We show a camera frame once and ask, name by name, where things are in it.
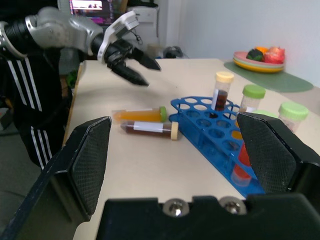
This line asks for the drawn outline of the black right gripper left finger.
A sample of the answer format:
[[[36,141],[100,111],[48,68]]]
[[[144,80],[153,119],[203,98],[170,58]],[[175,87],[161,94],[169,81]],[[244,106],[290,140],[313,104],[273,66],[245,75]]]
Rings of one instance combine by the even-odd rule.
[[[112,120],[77,126],[41,171],[6,225],[2,240],[71,240],[95,213],[106,171]]]

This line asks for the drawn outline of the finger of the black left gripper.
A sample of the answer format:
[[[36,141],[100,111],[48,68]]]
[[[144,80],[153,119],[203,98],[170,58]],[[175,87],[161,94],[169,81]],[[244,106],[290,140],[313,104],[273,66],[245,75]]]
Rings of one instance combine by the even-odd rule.
[[[149,57],[145,52],[138,48],[133,48],[131,52],[131,58],[139,62],[142,66],[146,67],[147,69],[156,71],[161,70],[160,65],[154,58]]]
[[[149,83],[138,72],[128,67],[124,61],[111,66],[111,71],[136,86],[149,86]]]

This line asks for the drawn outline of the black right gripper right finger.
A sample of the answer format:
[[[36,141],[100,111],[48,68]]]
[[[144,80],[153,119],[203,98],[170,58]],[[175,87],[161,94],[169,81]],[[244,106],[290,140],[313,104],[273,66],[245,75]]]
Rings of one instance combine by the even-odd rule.
[[[241,112],[237,116],[249,161],[267,194],[320,196],[320,156],[280,119]]]

